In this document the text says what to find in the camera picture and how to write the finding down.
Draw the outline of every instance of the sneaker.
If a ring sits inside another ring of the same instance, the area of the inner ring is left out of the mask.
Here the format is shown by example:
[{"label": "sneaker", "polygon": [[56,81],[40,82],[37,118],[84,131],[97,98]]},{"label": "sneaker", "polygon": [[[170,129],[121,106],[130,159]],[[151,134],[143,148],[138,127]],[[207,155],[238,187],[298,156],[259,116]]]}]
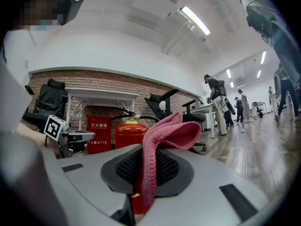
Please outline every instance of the sneaker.
[{"label": "sneaker", "polygon": [[279,124],[279,122],[280,122],[280,115],[275,115],[275,120]]}]

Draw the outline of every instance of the fire extinguisher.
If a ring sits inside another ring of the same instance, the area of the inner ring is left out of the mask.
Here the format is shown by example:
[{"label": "fire extinguisher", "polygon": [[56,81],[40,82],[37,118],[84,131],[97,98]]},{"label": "fire extinguisher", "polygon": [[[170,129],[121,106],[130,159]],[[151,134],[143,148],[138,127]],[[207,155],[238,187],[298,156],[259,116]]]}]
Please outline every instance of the fire extinguisher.
[{"label": "fire extinguisher", "polygon": [[153,116],[136,115],[134,112],[123,108],[115,106],[113,108],[122,110],[124,115],[113,117],[110,119],[110,122],[118,118],[129,118],[124,125],[120,125],[115,129],[115,149],[133,144],[141,144],[143,142],[143,137],[148,131],[148,127],[138,124],[139,119],[152,119],[156,122],[160,121]]}]

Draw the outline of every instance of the black office chair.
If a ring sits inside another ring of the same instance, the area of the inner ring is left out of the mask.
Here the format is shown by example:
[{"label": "black office chair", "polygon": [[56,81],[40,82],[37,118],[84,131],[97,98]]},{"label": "black office chair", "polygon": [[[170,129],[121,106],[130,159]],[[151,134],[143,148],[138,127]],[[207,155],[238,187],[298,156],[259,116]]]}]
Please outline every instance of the black office chair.
[{"label": "black office chair", "polygon": [[[25,89],[30,95],[34,95],[30,86],[26,85]],[[41,86],[33,113],[29,113],[27,109],[23,119],[43,132],[49,115],[63,119],[67,101],[68,92],[65,90],[65,83],[50,79],[47,84]]]},{"label": "black office chair", "polygon": [[[175,93],[179,92],[178,89],[172,89],[168,92],[166,92],[164,95],[154,95],[151,94],[150,98],[144,98],[146,103],[149,105],[149,107],[152,109],[152,111],[155,113],[156,117],[160,120],[164,119],[167,116],[170,116],[172,114],[170,110],[170,97],[173,96]],[[159,104],[161,101],[165,101],[166,109],[165,111],[161,110],[159,107]],[[182,107],[186,107],[187,113],[183,115],[183,122],[190,122],[194,121],[199,124],[203,123],[206,120],[206,117],[203,115],[194,115],[190,113],[190,105],[195,103],[196,100],[191,100],[190,102],[187,102],[182,105]],[[202,151],[206,151],[206,144],[204,143],[196,143],[194,146],[202,146]]]}]

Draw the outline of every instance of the black mesh vent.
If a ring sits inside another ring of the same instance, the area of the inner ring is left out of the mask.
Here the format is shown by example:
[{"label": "black mesh vent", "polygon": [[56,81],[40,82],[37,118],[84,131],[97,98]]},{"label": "black mesh vent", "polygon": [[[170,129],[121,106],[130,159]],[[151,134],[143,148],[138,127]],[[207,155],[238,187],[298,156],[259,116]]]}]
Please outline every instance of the black mesh vent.
[{"label": "black mesh vent", "polygon": [[115,172],[122,179],[133,185],[139,177],[141,168],[142,148],[118,162],[115,166]]},{"label": "black mesh vent", "polygon": [[[119,177],[133,185],[142,168],[142,148],[118,162],[115,172]],[[160,186],[178,175],[179,164],[161,151],[156,152],[157,186]]]},{"label": "black mesh vent", "polygon": [[179,164],[164,153],[156,153],[157,186],[160,186],[176,177],[179,173]]}]

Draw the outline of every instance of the brick wall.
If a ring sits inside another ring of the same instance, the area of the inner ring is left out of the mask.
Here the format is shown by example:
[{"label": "brick wall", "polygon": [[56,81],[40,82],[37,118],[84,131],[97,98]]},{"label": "brick wall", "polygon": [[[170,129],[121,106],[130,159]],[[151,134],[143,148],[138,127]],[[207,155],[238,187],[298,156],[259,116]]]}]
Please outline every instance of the brick wall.
[{"label": "brick wall", "polygon": [[[144,115],[154,116],[153,111],[146,104],[144,98],[149,98],[151,93],[156,95],[163,95],[165,92],[169,91],[171,87],[160,85],[151,81],[146,81],[138,78],[133,78],[130,76],[106,73],[106,72],[96,72],[87,70],[59,70],[59,71],[49,71],[40,72],[32,75],[29,86],[32,88],[35,95],[32,98],[32,102],[29,106],[29,112],[33,112],[34,102],[36,97],[40,93],[40,88],[42,84],[47,84],[49,79],[54,79],[56,81],[65,82],[66,87],[78,87],[78,88],[91,88],[91,89],[106,89],[123,91],[129,93],[138,94],[138,98],[135,100],[135,112],[140,111]],[[182,107],[183,104],[198,98],[185,92],[178,92],[171,97],[171,110],[172,112],[183,112],[186,108]],[[71,109],[74,109],[78,101],[73,99]],[[191,106],[199,107],[198,103],[192,104]],[[82,129],[87,129],[87,116],[118,116],[122,115],[122,112],[116,109],[108,107],[99,106],[87,106],[82,114]],[[71,126],[78,129],[78,120],[70,120]],[[154,124],[153,121],[147,120],[149,126]],[[114,143],[114,131],[115,128],[123,124],[123,120],[115,120],[112,122],[111,134],[112,143]]]}]

